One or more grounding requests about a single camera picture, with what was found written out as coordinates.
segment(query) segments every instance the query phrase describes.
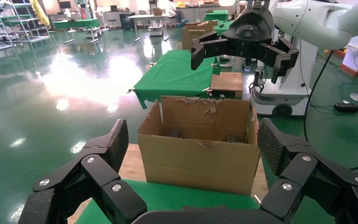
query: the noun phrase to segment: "green tablecloth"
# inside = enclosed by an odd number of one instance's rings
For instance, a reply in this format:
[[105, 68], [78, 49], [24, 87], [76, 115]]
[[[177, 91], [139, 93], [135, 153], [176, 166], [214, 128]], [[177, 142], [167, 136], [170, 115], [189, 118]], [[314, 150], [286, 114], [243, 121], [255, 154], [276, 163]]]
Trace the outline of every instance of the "green tablecloth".
[[228, 11], [227, 10], [214, 10], [213, 13], [206, 13], [204, 21], [212, 21], [212, 20], [227, 20], [228, 19]]
[[207, 98], [208, 94], [203, 90], [211, 87], [212, 73], [220, 74], [220, 67], [214, 68], [211, 64], [219, 63], [215, 57], [205, 58], [193, 71], [190, 61], [188, 50], [170, 50], [163, 55], [134, 86], [142, 108], [146, 108], [145, 100], [160, 101], [161, 96]]
[[[147, 210], [180, 210], [182, 206], [211, 208], [226, 205], [229, 209], [258, 209], [253, 198], [215, 191], [181, 188], [170, 185], [138, 182], [126, 182], [141, 196], [147, 204]], [[109, 220], [91, 200], [76, 224], [110, 224]]]
[[233, 23], [234, 20], [231, 21], [219, 21], [217, 22], [217, 26], [215, 26], [215, 31], [221, 35], [221, 33], [223, 33], [224, 31], [228, 30], [228, 27], [231, 25], [231, 23]]
[[[20, 17], [21, 17], [22, 19], [29, 19], [29, 18], [31, 18], [31, 15], [25, 14], [25, 15], [20, 15]], [[8, 21], [8, 20], [14, 20], [14, 21], [16, 21], [16, 20], [18, 20], [18, 17], [17, 17], [16, 15], [12, 15], [12, 16], [1, 17], [0, 19], [2, 20], [2, 22]]]
[[99, 27], [98, 19], [91, 19], [91, 20], [78, 20], [74, 22], [68, 21], [58, 21], [54, 22], [55, 28], [57, 29], [67, 29], [67, 28], [93, 28]]

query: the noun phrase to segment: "glossy floor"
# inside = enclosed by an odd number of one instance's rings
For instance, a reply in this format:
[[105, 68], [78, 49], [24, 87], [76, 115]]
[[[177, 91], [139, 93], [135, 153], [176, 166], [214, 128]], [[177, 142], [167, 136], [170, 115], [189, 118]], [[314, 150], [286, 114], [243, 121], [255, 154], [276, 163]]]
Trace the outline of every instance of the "glossy floor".
[[[137, 128], [148, 110], [127, 91], [149, 62], [181, 49], [180, 29], [168, 32], [164, 42], [140, 31], [142, 40], [134, 43], [134, 31], [118, 30], [95, 44], [75, 33], [69, 45], [56, 32], [50, 40], [0, 51], [0, 224], [16, 223], [33, 182], [76, 157], [87, 139], [106, 134], [116, 119], [127, 119], [130, 143], [137, 143]], [[313, 96], [315, 105], [332, 105], [341, 96], [350, 101], [348, 94], [358, 90], [358, 80], [337, 64], [335, 58], [327, 66]], [[234, 59], [233, 65], [239, 71], [241, 60]], [[243, 80], [247, 87], [253, 76], [244, 74]], [[311, 144], [331, 160], [357, 166], [358, 113], [336, 116], [319, 110], [311, 108], [307, 119]], [[273, 121], [287, 133], [303, 135], [301, 119]]]

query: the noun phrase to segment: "cardboard box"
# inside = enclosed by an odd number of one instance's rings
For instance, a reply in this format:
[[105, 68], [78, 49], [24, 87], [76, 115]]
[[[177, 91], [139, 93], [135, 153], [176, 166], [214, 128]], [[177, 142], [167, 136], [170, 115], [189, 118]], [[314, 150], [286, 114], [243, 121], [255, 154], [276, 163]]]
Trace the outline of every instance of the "cardboard box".
[[203, 25], [211, 25], [211, 26], [217, 26], [218, 20], [212, 20], [212, 21], [205, 21], [203, 23], [198, 24], [197, 26], [203, 26]]
[[153, 15], [162, 15], [163, 10], [161, 8], [154, 8], [153, 9]]
[[212, 94], [223, 94], [227, 98], [242, 99], [243, 84], [240, 72], [221, 72], [219, 75], [212, 75]]
[[203, 26], [185, 26], [182, 28], [182, 49], [190, 50], [192, 46], [192, 40], [201, 35], [214, 31], [214, 26], [203, 25]]
[[[162, 119], [156, 101], [138, 130], [147, 181], [250, 195], [260, 156], [250, 101], [161, 100]], [[247, 143], [225, 142], [234, 137]]]

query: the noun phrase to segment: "person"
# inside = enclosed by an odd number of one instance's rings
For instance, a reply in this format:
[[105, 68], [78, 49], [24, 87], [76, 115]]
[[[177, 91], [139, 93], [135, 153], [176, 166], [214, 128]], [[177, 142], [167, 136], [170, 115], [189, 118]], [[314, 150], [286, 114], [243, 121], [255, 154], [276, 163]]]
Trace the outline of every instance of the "person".
[[176, 4], [173, 0], [168, 1], [168, 18], [176, 17], [176, 26], [181, 26], [188, 22], [188, 20], [184, 20], [183, 12], [180, 9], [176, 8]]

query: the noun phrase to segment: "power adapter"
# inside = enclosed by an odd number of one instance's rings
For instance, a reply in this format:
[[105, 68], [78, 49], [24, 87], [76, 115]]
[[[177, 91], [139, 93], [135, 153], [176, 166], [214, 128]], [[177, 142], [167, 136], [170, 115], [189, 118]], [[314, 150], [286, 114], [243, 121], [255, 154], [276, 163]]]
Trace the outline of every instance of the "power adapter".
[[339, 103], [334, 105], [334, 109], [338, 112], [356, 113], [358, 111], [358, 106], [354, 104]]

